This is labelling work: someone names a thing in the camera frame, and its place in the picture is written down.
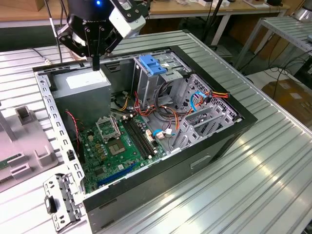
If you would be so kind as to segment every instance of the chip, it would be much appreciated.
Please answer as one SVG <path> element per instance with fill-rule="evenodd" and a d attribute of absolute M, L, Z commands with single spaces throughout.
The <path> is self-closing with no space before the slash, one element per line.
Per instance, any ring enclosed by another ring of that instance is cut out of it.
<path fill-rule="evenodd" d="M 120 139 L 112 140 L 107 143 L 108 149 L 112 155 L 118 155 L 125 152 L 126 149 Z"/>
<path fill-rule="evenodd" d="M 103 168 L 99 168 L 99 169 L 96 169 L 96 170 L 94 171 L 94 173 L 96 174 L 96 176 L 99 176 L 100 174 L 103 174 L 103 173 L 104 173 L 104 170 L 103 170 Z"/>

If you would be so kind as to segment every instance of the expansion slot bracket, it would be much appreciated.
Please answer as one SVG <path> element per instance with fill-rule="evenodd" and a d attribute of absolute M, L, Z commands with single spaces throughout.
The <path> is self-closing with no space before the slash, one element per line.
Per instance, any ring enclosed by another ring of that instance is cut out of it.
<path fill-rule="evenodd" d="M 52 215 L 52 221 L 57 233 L 80 221 L 85 215 L 82 204 L 76 205 L 73 193 L 77 187 L 72 174 L 56 174 L 43 183 L 46 194 L 47 212 Z"/>

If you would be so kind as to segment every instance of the aluminum extrusion table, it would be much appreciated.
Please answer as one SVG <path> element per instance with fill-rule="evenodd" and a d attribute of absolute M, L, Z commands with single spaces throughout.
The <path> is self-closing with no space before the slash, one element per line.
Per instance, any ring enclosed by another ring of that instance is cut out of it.
<path fill-rule="evenodd" d="M 308 36 L 312 34 L 312 22 L 302 23 L 291 16 L 263 18 L 258 21 L 257 25 L 246 41 L 237 61 L 234 64 L 235 68 L 238 68 L 242 63 L 247 51 L 249 50 L 262 26 L 266 27 L 269 31 L 264 36 L 255 53 L 257 53 L 265 45 L 266 41 L 273 33 L 279 35 L 304 52 L 312 50 L 312 43 L 308 41 Z"/>
<path fill-rule="evenodd" d="M 301 233 L 312 219 L 312 133 L 192 34 L 176 31 L 127 39 L 114 54 L 169 45 L 179 45 L 258 122 L 223 158 L 102 233 Z M 52 63 L 59 61 L 56 47 L 39 51 Z M 62 52 L 64 61 L 72 60 L 66 48 Z M 60 157 L 31 69 L 39 65 L 43 61 L 31 50 L 0 53 L 0 110 L 4 116 L 21 105 L 34 110 Z M 64 169 L 60 165 L 1 193 L 1 232 L 54 234 L 42 183 Z M 83 219 L 65 233 L 91 231 Z"/>

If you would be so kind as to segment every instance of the wooden table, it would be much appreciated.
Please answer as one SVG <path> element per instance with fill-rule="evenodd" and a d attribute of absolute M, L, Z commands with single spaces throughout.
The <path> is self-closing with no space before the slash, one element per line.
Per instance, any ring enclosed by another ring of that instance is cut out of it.
<path fill-rule="evenodd" d="M 49 6 L 55 24 L 59 24 L 60 18 L 60 4 L 59 0 L 49 0 Z M 279 13 L 278 16 L 285 15 L 289 6 L 270 8 L 254 8 L 242 0 L 230 3 L 229 7 L 221 7 L 218 14 L 223 16 L 219 28 L 215 34 L 212 45 L 217 45 L 222 33 L 227 25 L 231 15 L 243 14 L 261 14 L 261 13 Z M 190 3 L 188 5 L 178 4 L 175 0 L 157 1 L 151 3 L 150 19 L 163 19 L 163 18 L 183 18 L 183 17 L 197 17 L 207 16 L 209 7 L 204 7 L 198 3 Z M 8 27 L 25 27 L 25 26 L 41 26 L 49 25 L 48 14 L 46 8 L 43 7 L 38 12 L 30 12 L 11 7 L 0 6 L 0 28 Z"/>

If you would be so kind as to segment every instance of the yellow wire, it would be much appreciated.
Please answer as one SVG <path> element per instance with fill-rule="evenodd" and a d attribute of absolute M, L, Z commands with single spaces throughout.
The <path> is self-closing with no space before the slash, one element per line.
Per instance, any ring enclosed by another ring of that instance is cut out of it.
<path fill-rule="evenodd" d="M 213 92 L 214 94 L 221 94 L 221 95 L 227 95 L 226 93 L 218 93 L 218 92 Z"/>
<path fill-rule="evenodd" d="M 128 97 L 126 98 L 124 106 L 121 109 L 119 109 L 119 111 L 124 111 L 127 108 L 127 105 L 128 105 Z"/>

